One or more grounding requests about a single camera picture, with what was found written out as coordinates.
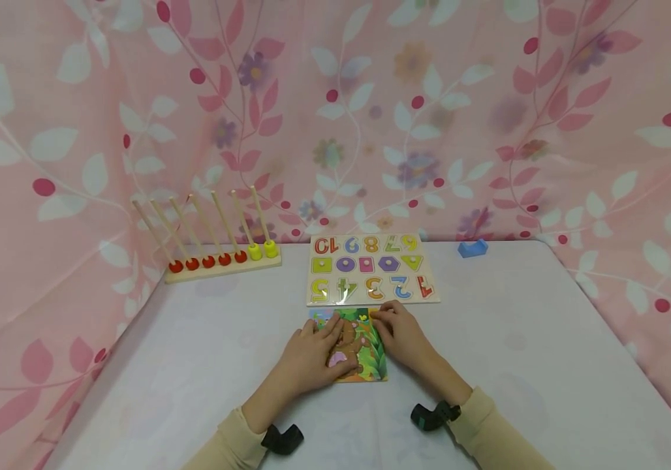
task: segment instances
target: black wrist strap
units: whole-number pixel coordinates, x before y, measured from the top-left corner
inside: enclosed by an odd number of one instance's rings
[[[274,424],[268,427],[265,437],[262,439],[262,446],[277,455],[291,455],[302,442],[304,435],[299,427],[292,424],[283,434],[278,431]]]
[[[434,411],[426,409],[420,404],[411,411],[411,422],[420,430],[429,432],[443,427],[447,422],[455,421],[461,415],[461,407],[450,406],[447,401],[440,401]]]

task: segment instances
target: purple flower print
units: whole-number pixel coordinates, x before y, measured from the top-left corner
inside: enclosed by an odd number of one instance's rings
[[[398,167],[398,180],[404,188],[425,188],[428,182],[437,178],[440,162],[430,153],[412,152]]]
[[[213,143],[215,143],[216,147],[231,147],[231,143],[236,137],[235,128],[236,123],[228,123],[226,122],[226,118],[222,117],[215,126],[215,130],[213,130]]]
[[[255,57],[249,54],[243,57],[240,69],[238,69],[238,77],[240,77],[242,86],[249,86],[249,89],[254,91],[265,79],[267,71],[268,65],[262,58],[262,53],[256,52]]]

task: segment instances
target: pink leaf print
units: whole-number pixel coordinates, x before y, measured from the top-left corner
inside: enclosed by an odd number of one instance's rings
[[[52,410],[48,413],[48,416],[46,416],[46,419],[52,419],[62,408],[64,405],[66,405],[70,399],[72,399],[72,396],[74,395],[75,392],[79,389],[80,385],[82,385],[82,381],[84,380],[84,377],[78,378],[76,381],[72,382],[66,390],[62,393],[61,396],[59,396],[59,399],[55,402],[54,407],[52,407]]]
[[[542,197],[543,193],[544,188],[529,189],[522,196],[522,205],[534,204],[539,200],[540,197]]]
[[[39,388],[29,388],[0,407],[0,435],[24,420],[35,410],[40,399]]]
[[[286,44],[282,43],[280,40],[262,38],[257,41],[255,51],[261,53],[262,57],[265,59],[272,60],[281,55],[285,45]]]
[[[503,160],[503,162],[508,162],[513,159],[513,155],[515,155],[516,150],[510,145],[506,145],[504,147],[495,149],[495,152],[497,152],[500,160]]]
[[[636,38],[636,36],[628,33],[628,31],[618,29],[617,31],[612,31],[612,33],[607,33],[599,42],[601,44],[611,44],[605,50],[607,54],[625,54],[636,49],[643,40]]]
[[[513,86],[518,93],[528,95],[534,91],[534,85],[537,84],[528,70],[516,67],[513,70]]]
[[[265,92],[265,98],[262,99],[262,112],[270,111],[278,99],[278,79],[273,80],[273,84]]]
[[[284,117],[281,114],[278,114],[268,119],[263,119],[260,123],[260,129],[257,131],[262,135],[262,137],[271,137],[275,135],[280,129],[281,124],[284,122]]]
[[[292,213],[280,213],[278,214],[278,218],[280,218],[284,223],[290,225],[299,225],[301,223],[299,216],[296,216]]]
[[[558,121],[557,128],[562,131],[577,131],[591,122],[591,118],[592,114],[571,113]]]
[[[43,384],[48,380],[54,370],[54,356],[52,352],[37,339],[22,353],[20,360],[22,375],[33,384]]]
[[[566,114],[566,109],[568,108],[568,86],[563,86],[559,89],[557,93],[552,97],[550,102],[550,109],[548,113],[550,119],[557,121],[559,118],[563,117],[563,114]]]
[[[513,186],[523,186],[531,181],[537,173],[539,173],[539,168],[534,168],[533,166],[523,169],[515,178],[513,178]]]
[[[226,150],[225,152],[221,152],[221,158],[223,159],[224,162],[228,165],[228,169],[230,169],[232,172],[237,171],[237,169],[240,169],[240,166],[236,162],[236,157],[234,157],[234,154]]]
[[[512,209],[518,207],[518,204],[510,199],[493,199],[492,204],[498,209]]]
[[[611,82],[612,78],[607,77],[601,82],[583,89],[575,99],[575,106],[577,108],[586,108],[587,106],[591,106],[598,102],[599,99],[602,99],[602,96],[607,93],[607,89],[610,87]]]
[[[537,85],[539,88],[542,88],[543,86],[547,85],[552,81],[553,78],[557,76],[558,71],[560,70],[560,67],[563,66],[563,49],[558,48],[556,51],[552,53],[550,58],[547,60],[546,63],[542,66],[541,69],[539,69],[539,74],[537,75]]]
[[[72,368],[80,374],[84,374],[92,361],[93,348],[88,346],[81,337],[74,338],[72,346],[69,347],[69,364],[72,365]]]
[[[226,21],[226,41],[231,45],[234,43],[238,35],[242,31],[243,23],[243,1],[236,0],[236,6],[234,6],[231,16],[228,17]]]
[[[562,8],[547,10],[547,27],[557,36],[567,36],[575,31],[575,13]]]
[[[240,172],[251,172],[257,164],[257,159],[260,158],[260,154],[260,150],[250,150],[243,154],[242,162],[240,163],[238,170],[240,170]]]
[[[218,38],[189,38],[192,49],[205,60],[218,60],[226,48]]]
[[[198,96],[197,102],[199,103],[199,107],[208,113],[212,113],[223,105],[223,99],[221,99],[221,96],[218,95]]]
[[[539,221],[535,219],[534,217],[529,217],[525,215],[517,215],[516,216],[516,221],[519,224],[522,224],[525,228],[538,228],[539,227]]]
[[[503,178],[502,176],[499,178],[495,178],[490,182],[490,188],[493,189],[505,189],[510,187],[510,182],[508,181],[508,178]]]
[[[218,83],[218,94],[222,98],[228,98],[231,93],[231,72],[226,65],[221,65],[221,83]]]
[[[176,32],[180,36],[190,34],[190,29],[192,28],[190,0],[171,0],[171,19],[174,22]]]
[[[593,0],[591,6],[584,13],[582,25],[588,26],[597,21],[604,14],[604,11],[607,11],[610,3],[612,3],[612,0]]]
[[[270,179],[270,173],[265,173],[255,180],[253,186],[255,186],[255,189],[258,191],[262,191],[266,186],[268,186],[268,179]]]
[[[282,198],[284,198],[284,183],[278,183],[270,190],[270,200],[278,202]]]

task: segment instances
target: wooden stick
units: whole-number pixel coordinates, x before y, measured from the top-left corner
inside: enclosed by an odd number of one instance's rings
[[[197,235],[195,232],[192,230],[192,227],[190,227],[190,224],[187,223],[187,220],[184,219],[183,214],[181,213],[181,209],[179,206],[176,204],[176,201],[174,201],[174,198],[168,198],[168,202],[171,202],[171,205],[174,208],[174,211],[179,216],[179,221],[181,221],[181,224],[184,226],[184,228],[187,229],[187,233],[190,234],[190,239],[192,239],[192,242],[195,243],[195,246],[197,246],[197,249],[199,250],[199,253],[202,255],[203,258],[207,256],[207,253],[205,253],[205,249],[202,248],[202,243],[199,242],[199,239],[197,238]]]
[[[134,205],[134,208],[137,209],[137,212],[140,214],[140,217],[142,217],[142,221],[146,223],[149,232],[152,234],[153,238],[155,238],[155,241],[156,243],[158,243],[158,246],[161,247],[164,255],[166,255],[166,258],[168,258],[169,265],[172,264],[174,262],[174,257],[172,257],[171,253],[168,252],[168,248],[166,248],[166,246],[163,245],[161,237],[158,237],[158,234],[155,232],[155,228],[153,228],[153,224],[149,222],[149,219],[146,216],[146,213],[142,211],[139,202],[133,200],[132,205]]]
[[[205,212],[203,212],[202,209],[199,208],[199,204],[197,204],[197,198],[194,197],[194,194],[190,194],[190,201],[194,205],[195,209],[197,209],[197,217],[199,217],[199,221],[202,222],[206,230],[210,232],[210,238],[213,240],[213,244],[215,244],[215,248],[218,250],[218,254],[222,255],[223,253],[226,253],[225,251],[223,251],[223,248],[221,248],[221,244],[218,243],[218,237],[215,236],[213,226],[210,224],[210,221],[206,217]]]
[[[262,231],[265,232],[265,242],[270,242],[270,233],[268,233],[268,224],[265,223],[265,217],[262,216],[262,208],[260,207],[260,199],[257,198],[257,189],[255,185],[249,187],[252,189],[252,197],[255,198],[255,207],[257,208],[257,215],[260,217],[260,224]]]
[[[166,227],[168,233],[171,234],[171,238],[173,238],[174,242],[176,242],[176,244],[178,245],[179,251],[181,251],[181,254],[183,254],[184,259],[186,259],[186,261],[192,259],[190,253],[187,252],[187,248],[185,248],[184,244],[181,242],[181,238],[179,238],[176,232],[174,232],[171,222],[168,222],[166,214],[163,213],[163,209],[161,209],[161,207],[158,205],[155,199],[149,200],[149,203],[153,204],[153,209],[155,209],[155,213],[158,214],[158,218],[161,219],[161,222],[163,222],[163,226]]]
[[[213,202],[215,203],[215,208],[218,209],[218,215],[221,216],[221,222],[223,222],[223,226],[226,227],[226,233],[228,234],[228,238],[231,239],[231,243],[234,246],[234,253],[240,252],[240,247],[238,244],[236,244],[236,239],[234,238],[234,234],[231,233],[231,228],[228,227],[228,222],[226,222],[226,216],[223,215],[223,210],[221,209],[221,204],[218,203],[218,196],[215,193],[215,191],[210,192],[210,196],[213,198]]]
[[[236,211],[240,213],[240,219],[242,219],[243,232],[247,234],[247,243],[255,244],[255,240],[252,240],[252,234],[249,232],[249,226],[247,226],[247,218],[243,216],[242,205],[240,200],[236,197],[236,189],[231,189],[231,197],[234,199],[234,205],[236,205]]]

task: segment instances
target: beige sleeve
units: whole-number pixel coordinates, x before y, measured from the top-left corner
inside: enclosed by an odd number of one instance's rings
[[[499,414],[495,402],[476,387],[461,407],[461,416],[449,424],[456,442],[482,470],[554,469],[533,445]]]
[[[182,470],[255,470],[267,452],[262,446],[263,437],[264,432],[254,434],[249,429],[238,407]]]

